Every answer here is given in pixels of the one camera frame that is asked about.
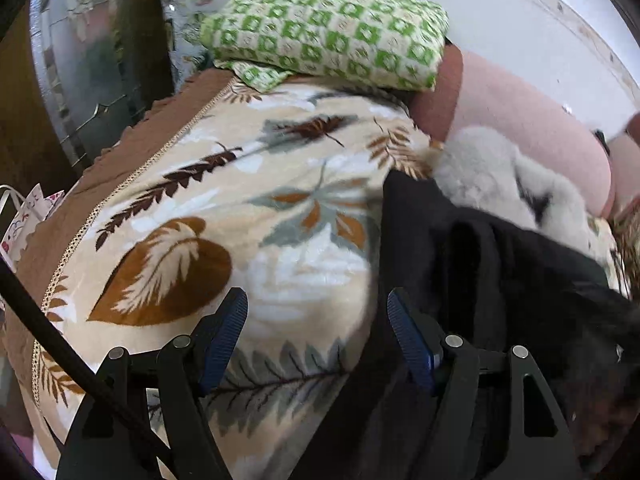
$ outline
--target brown heart-shaped leaf print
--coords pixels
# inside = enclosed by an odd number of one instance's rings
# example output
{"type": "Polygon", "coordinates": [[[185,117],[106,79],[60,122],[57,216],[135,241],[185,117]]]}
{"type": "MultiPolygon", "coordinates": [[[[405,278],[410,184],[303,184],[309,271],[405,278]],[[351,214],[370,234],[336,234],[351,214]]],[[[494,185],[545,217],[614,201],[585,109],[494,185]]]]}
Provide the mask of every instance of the brown heart-shaped leaf print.
{"type": "Polygon", "coordinates": [[[197,312],[225,288],[231,256],[200,238],[206,222],[176,218],[125,254],[111,274],[89,321],[148,326],[197,312]]]}

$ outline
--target brown bed sheet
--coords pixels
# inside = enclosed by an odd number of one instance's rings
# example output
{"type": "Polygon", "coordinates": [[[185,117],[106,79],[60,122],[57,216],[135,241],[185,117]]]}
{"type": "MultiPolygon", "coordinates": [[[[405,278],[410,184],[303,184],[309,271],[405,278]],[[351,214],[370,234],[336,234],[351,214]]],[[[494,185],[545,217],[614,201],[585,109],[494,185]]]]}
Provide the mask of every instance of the brown bed sheet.
{"type": "MultiPolygon", "coordinates": [[[[41,304],[62,254],[94,207],[144,164],[232,79],[227,70],[207,70],[190,78],[177,96],[157,101],[145,119],[127,128],[118,145],[102,151],[51,218],[30,236],[17,275],[41,304]]],[[[18,381],[31,393],[33,336],[7,308],[4,343],[18,381]]]]}

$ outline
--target metal screw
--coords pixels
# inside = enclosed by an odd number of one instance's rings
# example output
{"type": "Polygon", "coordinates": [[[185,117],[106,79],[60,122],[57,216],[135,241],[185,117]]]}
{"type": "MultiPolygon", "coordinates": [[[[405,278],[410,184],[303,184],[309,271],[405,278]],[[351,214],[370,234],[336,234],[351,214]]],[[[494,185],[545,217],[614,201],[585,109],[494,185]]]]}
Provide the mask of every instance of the metal screw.
{"type": "Polygon", "coordinates": [[[120,359],[124,355],[124,348],[122,346],[116,346],[116,348],[112,348],[109,350],[109,359],[120,359]]]}
{"type": "Polygon", "coordinates": [[[519,357],[520,359],[524,359],[529,355],[529,350],[524,348],[524,346],[516,345],[513,347],[513,355],[519,357]]]}
{"type": "Polygon", "coordinates": [[[462,346],[462,338],[455,334],[448,335],[444,339],[444,342],[452,348],[460,348],[462,346]]]}
{"type": "Polygon", "coordinates": [[[179,335],[174,339],[174,346],[176,348],[187,348],[191,343],[191,338],[188,335],[179,335]]]}

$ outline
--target green checkered pillow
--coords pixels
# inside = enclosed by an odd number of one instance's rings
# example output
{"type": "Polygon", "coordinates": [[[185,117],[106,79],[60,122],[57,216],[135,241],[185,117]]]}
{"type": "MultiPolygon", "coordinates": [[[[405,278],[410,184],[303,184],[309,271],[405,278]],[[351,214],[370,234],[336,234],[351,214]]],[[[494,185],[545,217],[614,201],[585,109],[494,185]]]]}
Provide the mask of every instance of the green checkered pillow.
{"type": "Polygon", "coordinates": [[[449,27],[421,0],[231,0],[202,24],[214,64],[267,91],[288,75],[433,89],[449,27]]]}

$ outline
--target black cable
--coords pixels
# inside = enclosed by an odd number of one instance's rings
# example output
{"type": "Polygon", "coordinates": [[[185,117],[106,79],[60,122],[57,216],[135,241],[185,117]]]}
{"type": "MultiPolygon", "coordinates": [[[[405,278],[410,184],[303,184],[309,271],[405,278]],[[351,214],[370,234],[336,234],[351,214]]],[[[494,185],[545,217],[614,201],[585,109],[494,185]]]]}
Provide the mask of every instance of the black cable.
{"type": "Polygon", "coordinates": [[[96,402],[100,402],[110,410],[128,430],[146,442],[164,465],[175,473],[171,450],[139,420],[135,413],[113,395],[106,384],[96,378],[91,368],[82,361],[49,322],[2,258],[0,258],[0,296],[65,373],[96,402]]]}

